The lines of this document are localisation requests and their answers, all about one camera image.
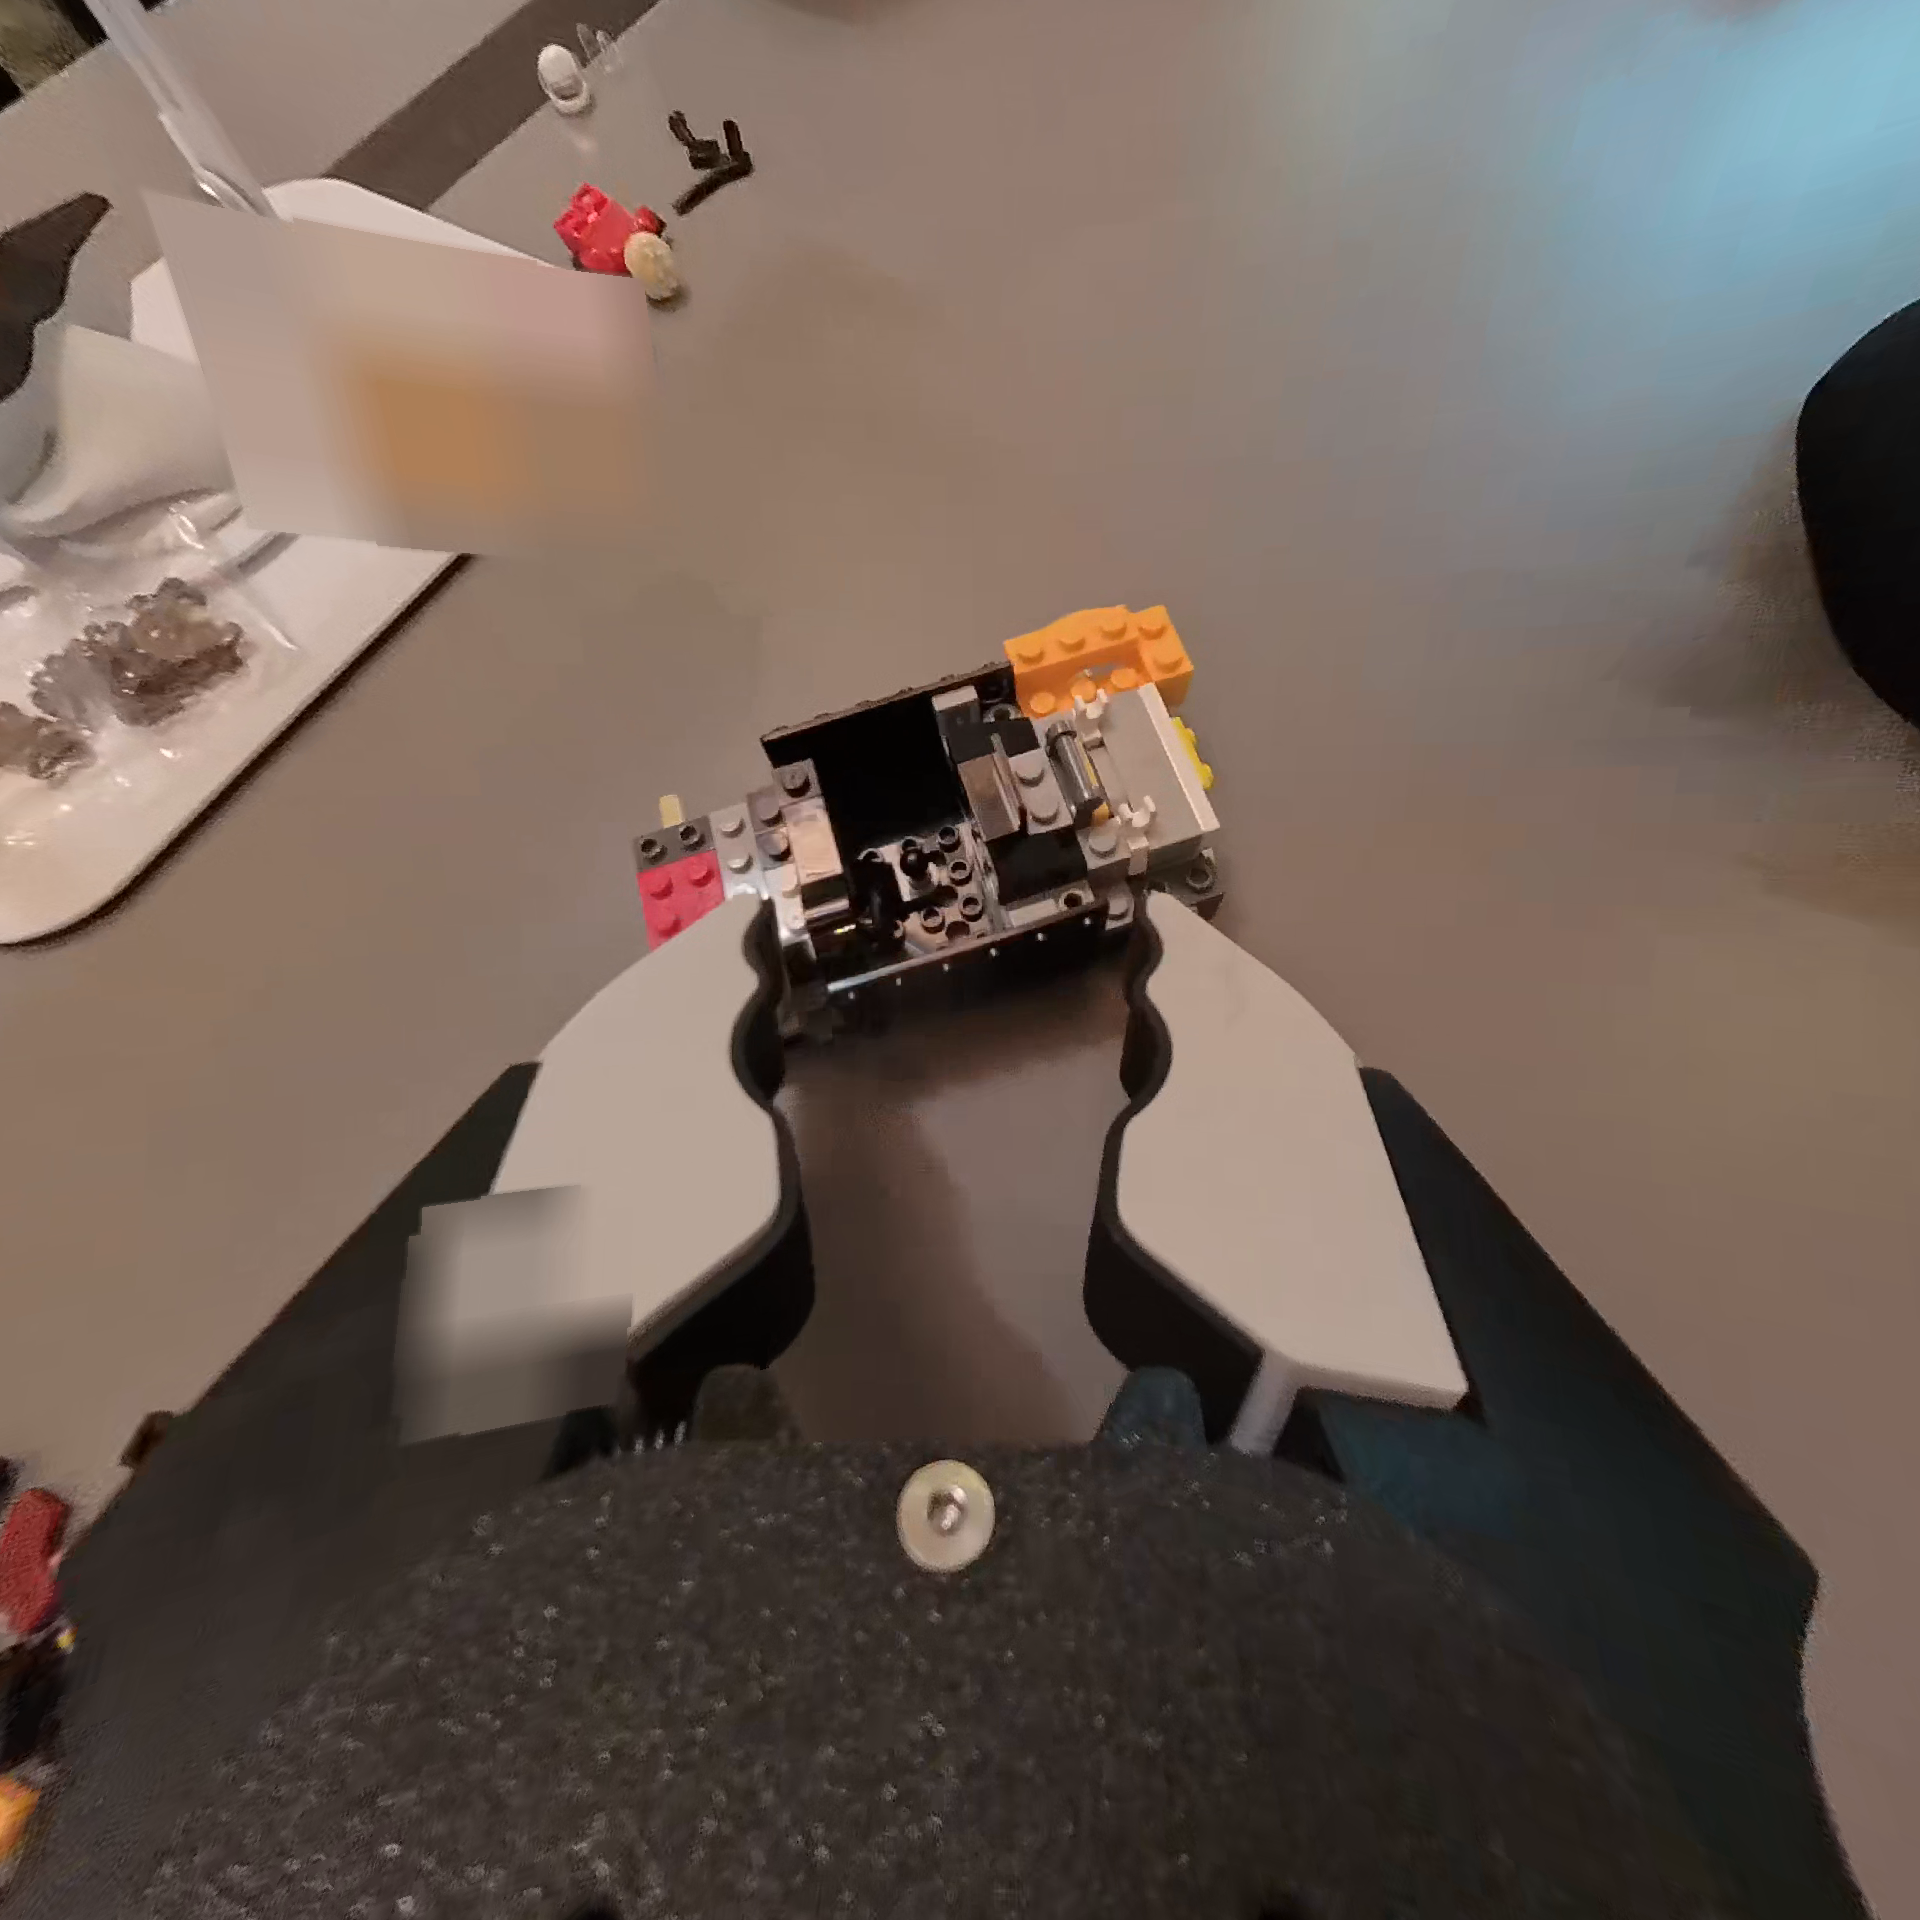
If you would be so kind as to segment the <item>orange toy brick assembly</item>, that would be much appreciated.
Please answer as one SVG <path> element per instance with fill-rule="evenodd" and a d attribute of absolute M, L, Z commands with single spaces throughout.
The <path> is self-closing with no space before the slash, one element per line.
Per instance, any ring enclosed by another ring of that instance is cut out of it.
<path fill-rule="evenodd" d="M 1166 607 L 1081 608 L 1003 642 L 1014 703 L 1027 719 L 1067 713 L 1097 691 L 1155 687 L 1164 706 L 1185 706 L 1194 661 Z"/>

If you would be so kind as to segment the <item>grey desk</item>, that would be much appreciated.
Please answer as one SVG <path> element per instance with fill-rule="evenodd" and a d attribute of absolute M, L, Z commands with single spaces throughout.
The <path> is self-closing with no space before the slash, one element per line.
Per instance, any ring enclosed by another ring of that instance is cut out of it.
<path fill-rule="evenodd" d="M 1791 420 L 1915 299 L 1915 5 L 668 5 L 743 121 L 693 443 L 453 577 L 133 899 L 5 954 L 5 1453 L 97 1505 L 641 947 L 756 733 L 1166 603 L 1228 920 L 1471 1157 L 1815 1559 L 1815 1747 L 1915 1914 L 1915 740 Z"/>

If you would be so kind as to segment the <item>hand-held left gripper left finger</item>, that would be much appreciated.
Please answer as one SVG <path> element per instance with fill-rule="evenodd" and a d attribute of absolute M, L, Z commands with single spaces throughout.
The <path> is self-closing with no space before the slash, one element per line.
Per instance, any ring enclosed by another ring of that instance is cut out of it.
<path fill-rule="evenodd" d="M 645 1356 L 741 1285 L 811 1298 L 799 1153 L 779 1113 L 771 905 L 719 905 L 543 1047 L 491 1181 L 561 1193 L 566 1296 L 628 1309 Z"/>

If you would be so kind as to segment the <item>black textured pad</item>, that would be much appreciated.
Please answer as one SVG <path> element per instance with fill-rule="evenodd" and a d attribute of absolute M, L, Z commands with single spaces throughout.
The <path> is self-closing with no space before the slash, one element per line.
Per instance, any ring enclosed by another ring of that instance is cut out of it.
<path fill-rule="evenodd" d="M 1918 724 L 1918 304 L 1812 387 L 1795 487 L 1822 612 L 1861 683 Z"/>

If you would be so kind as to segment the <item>white tray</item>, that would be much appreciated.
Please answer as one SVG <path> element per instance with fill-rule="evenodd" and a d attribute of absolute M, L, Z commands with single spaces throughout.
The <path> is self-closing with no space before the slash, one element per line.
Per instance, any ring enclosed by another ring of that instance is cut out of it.
<path fill-rule="evenodd" d="M 270 201 L 279 220 L 150 196 L 161 259 L 114 333 L 201 370 L 238 514 L 5 545 L 5 700 L 169 577 L 246 628 L 251 661 L 161 727 L 107 727 L 61 783 L 2 776 L 5 947 L 119 899 L 454 560 L 578 560 L 650 493 L 651 304 L 630 280 L 353 186 Z"/>

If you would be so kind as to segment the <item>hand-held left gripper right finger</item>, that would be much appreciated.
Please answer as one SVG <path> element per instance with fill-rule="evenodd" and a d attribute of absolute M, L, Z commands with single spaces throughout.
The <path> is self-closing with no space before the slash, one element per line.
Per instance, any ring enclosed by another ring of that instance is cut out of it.
<path fill-rule="evenodd" d="M 1083 1307 L 1127 1370 L 1197 1395 L 1205 1435 L 1276 1453 L 1305 1395 L 1470 1399 L 1354 1047 L 1170 893 L 1124 971 L 1124 1103 L 1101 1148 Z"/>

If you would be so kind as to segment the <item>pile of small toy bricks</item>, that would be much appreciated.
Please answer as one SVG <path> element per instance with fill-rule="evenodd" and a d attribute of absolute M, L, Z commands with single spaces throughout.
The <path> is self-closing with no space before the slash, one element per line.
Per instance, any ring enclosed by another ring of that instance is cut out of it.
<path fill-rule="evenodd" d="M 12 1883 L 57 1776 L 76 1632 L 60 1569 L 70 1506 L 2 1458 L 2 1883 Z"/>

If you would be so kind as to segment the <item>red brick with wheel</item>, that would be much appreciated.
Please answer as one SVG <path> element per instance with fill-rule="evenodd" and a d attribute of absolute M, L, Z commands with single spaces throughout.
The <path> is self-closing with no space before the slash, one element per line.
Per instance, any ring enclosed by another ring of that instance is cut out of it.
<path fill-rule="evenodd" d="M 663 218 L 651 209 L 630 209 L 582 183 L 556 220 L 556 236 L 577 273 L 634 282 L 650 304 L 684 299 L 679 261 Z"/>

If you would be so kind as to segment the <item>pile of dark small pieces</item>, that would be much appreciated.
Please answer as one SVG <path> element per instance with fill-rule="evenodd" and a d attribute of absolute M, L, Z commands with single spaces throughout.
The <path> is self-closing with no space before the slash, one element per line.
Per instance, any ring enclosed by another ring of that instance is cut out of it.
<path fill-rule="evenodd" d="M 93 763 L 107 727 L 155 729 L 235 680 L 250 631 L 217 616 L 201 588 L 169 577 L 114 616 L 84 621 L 2 703 L 2 773 L 43 784 Z"/>

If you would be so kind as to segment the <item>grey and black curved part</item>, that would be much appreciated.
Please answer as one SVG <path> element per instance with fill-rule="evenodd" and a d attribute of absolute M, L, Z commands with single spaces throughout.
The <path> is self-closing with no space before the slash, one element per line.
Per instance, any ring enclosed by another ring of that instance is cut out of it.
<path fill-rule="evenodd" d="M 201 370 L 65 313 L 76 261 L 109 211 L 79 192 L 2 236 L 6 546 L 109 535 L 180 507 L 209 528 L 238 514 Z"/>

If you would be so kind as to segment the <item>small black toy pieces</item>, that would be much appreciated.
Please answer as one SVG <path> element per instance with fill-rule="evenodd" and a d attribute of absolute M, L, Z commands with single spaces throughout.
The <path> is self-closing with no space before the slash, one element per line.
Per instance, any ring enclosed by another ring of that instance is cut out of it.
<path fill-rule="evenodd" d="M 701 136 L 681 111 L 673 111 L 668 131 L 681 145 L 693 172 L 693 186 L 675 200 L 679 218 L 691 216 L 727 186 L 753 179 L 755 157 L 735 120 L 727 116 L 719 136 Z"/>

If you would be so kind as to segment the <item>partly built brick car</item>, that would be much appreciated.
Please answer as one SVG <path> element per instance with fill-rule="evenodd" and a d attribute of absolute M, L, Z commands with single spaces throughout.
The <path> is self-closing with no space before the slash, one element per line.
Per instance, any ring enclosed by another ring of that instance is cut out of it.
<path fill-rule="evenodd" d="M 636 851 L 650 952 L 717 905 L 773 916 L 788 1041 L 1081 967 L 1150 896 L 1222 901 L 1210 776 L 1172 695 L 1097 667 L 1029 691 L 1009 663 L 762 739 L 743 800 Z"/>

